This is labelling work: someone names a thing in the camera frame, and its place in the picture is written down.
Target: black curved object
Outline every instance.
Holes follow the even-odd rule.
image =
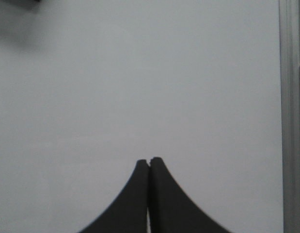
[[[148,174],[146,160],[138,160],[117,198],[80,233],[146,233]]]
[[[151,160],[149,185],[152,233],[230,233],[189,199],[161,158]]]

